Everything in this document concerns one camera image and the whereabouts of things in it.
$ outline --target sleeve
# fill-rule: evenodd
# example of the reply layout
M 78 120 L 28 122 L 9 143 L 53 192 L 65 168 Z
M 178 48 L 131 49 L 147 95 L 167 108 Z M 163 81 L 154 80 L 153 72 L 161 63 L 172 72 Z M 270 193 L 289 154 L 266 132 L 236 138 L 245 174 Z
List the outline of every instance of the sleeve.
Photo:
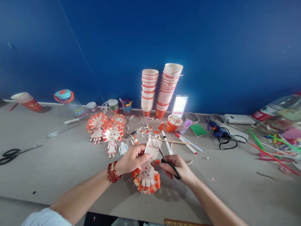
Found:
M 49 208 L 33 213 L 24 221 L 22 226 L 72 226 L 58 212 Z

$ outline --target scissors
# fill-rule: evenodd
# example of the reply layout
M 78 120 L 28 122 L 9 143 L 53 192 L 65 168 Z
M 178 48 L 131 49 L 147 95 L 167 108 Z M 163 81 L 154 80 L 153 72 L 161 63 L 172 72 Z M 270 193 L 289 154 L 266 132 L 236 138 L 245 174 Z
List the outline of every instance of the scissors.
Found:
M 162 155 L 162 159 L 161 159 L 161 162 L 162 163 L 167 163 L 168 165 L 170 165 L 172 168 L 173 168 L 173 170 L 176 172 L 176 174 L 177 174 L 177 176 L 175 176 L 174 175 L 174 177 L 176 178 L 176 179 L 178 179 L 178 180 L 180 180 L 181 179 L 181 175 L 179 174 L 179 172 L 177 171 L 177 169 L 176 169 L 176 167 L 174 166 L 174 164 L 172 164 L 170 161 L 168 161 L 166 158 L 165 158 L 165 155 L 163 154 L 163 152 L 162 152 L 162 150 L 161 150 L 161 148 L 160 148 L 160 145 L 158 144 L 158 141 L 157 140 L 155 140 L 156 141 L 156 143 L 157 143 L 157 145 L 158 145 L 158 147 L 159 147 L 159 152 L 160 152 L 160 154 Z
M 21 151 L 20 149 L 17 149 L 17 148 L 11 149 L 11 150 L 5 152 L 2 155 L 4 158 L 0 159 L 0 165 L 5 165 L 6 163 L 9 163 L 9 162 L 13 161 L 18 155 L 20 155 L 24 152 L 39 148 L 41 146 L 43 146 L 43 144 L 38 144 L 38 145 L 33 146 L 31 148 L 25 149 L 23 151 Z

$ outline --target hand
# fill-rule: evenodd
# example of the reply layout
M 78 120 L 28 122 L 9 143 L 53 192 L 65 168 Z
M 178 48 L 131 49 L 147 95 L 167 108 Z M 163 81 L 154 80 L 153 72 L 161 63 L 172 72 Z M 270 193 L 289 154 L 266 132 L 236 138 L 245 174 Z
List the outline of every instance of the hand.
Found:
M 138 166 L 147 162 L 153 155 L 151 153 L 144 154 L 146 144 L 132 145 L 119 160 L 114 169 L 117 176 L 125 173 L 130 173 L 137 169 Z
M 192 185 L 197 181 L 197 177 L 189 169 L 185 161 L 179 155 L 166 155 L 165 158 L 170 161 L 176 167 L 177 171 L 181 175 L 181 181 L 187 186 Z M 172 175 L 177 176 L 173 168 L 167 163 L 161 163 L 160 167 L 165 170 L 167 176 L 172 179 Z

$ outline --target green straw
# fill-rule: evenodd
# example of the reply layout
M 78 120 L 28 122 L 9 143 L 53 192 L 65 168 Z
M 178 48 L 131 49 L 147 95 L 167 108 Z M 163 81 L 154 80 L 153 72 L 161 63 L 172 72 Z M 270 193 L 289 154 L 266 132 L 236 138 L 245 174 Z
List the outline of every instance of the green straw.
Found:
M 278 141 L 280 141 L 280 142 L 282 142 L 282 143 L 284 143 L 284 144 L 290 146 L 292 149 L 294 149 L 294 150 L 296 150 L 297 152 L 300 152 L 300 153 L 301 153 L 301 151 L 300 151 L 298 148 L 294 147 L 294 146 L 291 145 L 290 143 L 288 143 L 288 142 L 286 142 L 286 141 L 284 141 L 284 140 L 282 140 L 282 139 L 276 138 L 276 137 L 274 137 L 274 136 L 272 136 L 272 135 L 270 135 L 270 134 L 268 134 L 268 136 L 270 136 L 270 137 L 272 137 L 272 138 L 274 138 L 274 139 L 276 139 L 276 140 L 278 140 Z
M 260 143 L 260 141 L 258 140 L 258 138 L 255 136 L 255 134 L 252 132 L 252 130 L 250 128 L 248 128 L 248 131 L 250 132 L 250 134 L 252 134 L 252 136 L 254 137 L 255 141 L 257 142 L 258 146 L 263 150 L 266 151 L 264 149 L 264 147 L 262 146 L 262 144 Z

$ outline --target ruler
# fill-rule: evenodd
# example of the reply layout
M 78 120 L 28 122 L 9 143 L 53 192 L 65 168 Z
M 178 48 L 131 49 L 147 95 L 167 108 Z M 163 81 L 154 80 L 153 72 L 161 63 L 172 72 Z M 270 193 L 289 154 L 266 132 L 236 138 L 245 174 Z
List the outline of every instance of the ruler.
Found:
M 79 123 L 74 124 L 74 125 L 72 125 L 72 126 L 69 126 L 69 127 L 65 128 L 65 129 L 62 129 L 62 130 L 58 130 L 58 131 L 49 133 L 48 135 L 46 135 L 46 138 L 52 138 L 52 137 L 55 137 L 56 135 L 59 135 L 59 134 L 61 134 L 61 133 L 63 133 L 63 132 L 66 132 L 66 131 L 68 131 L 68 130 L 74 128 L 74 127 L 77 127 L 77 126 L 83 124 L 83 123 L 85 123 L 85 122 L 82 121 L 82 122 L 79 122 Z

